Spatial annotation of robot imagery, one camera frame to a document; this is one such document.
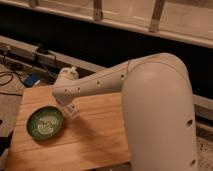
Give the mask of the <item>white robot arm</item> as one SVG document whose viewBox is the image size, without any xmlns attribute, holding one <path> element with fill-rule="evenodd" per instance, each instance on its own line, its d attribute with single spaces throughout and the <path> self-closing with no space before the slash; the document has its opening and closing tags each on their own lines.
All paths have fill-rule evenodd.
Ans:
<svg viewBox="0 0 213 171">
<path fill-rule="evenodd" d="M 52 89 L 61 106 L 111 92 L 121 94 L 132 171 L 198 171 L 193 92 L 178 57 L 140 57 L 80 79 L 63 68 Z"/>
</svg>

